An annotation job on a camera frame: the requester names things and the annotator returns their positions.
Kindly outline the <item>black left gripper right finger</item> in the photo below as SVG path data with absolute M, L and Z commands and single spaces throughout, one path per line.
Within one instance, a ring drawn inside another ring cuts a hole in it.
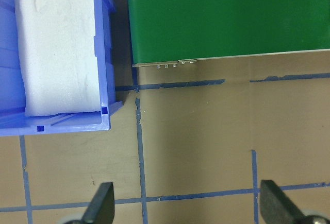
M 261 180 L 260 213 L 265 223 L 298 223 L 306 216 L 273 180 Z

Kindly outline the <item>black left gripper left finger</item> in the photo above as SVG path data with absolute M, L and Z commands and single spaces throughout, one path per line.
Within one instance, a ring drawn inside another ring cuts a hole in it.
M 113 183 L 101 183 L 84 212 L 81 218 L 81 223 L 112 224 L 114 216 L 115 206 Z

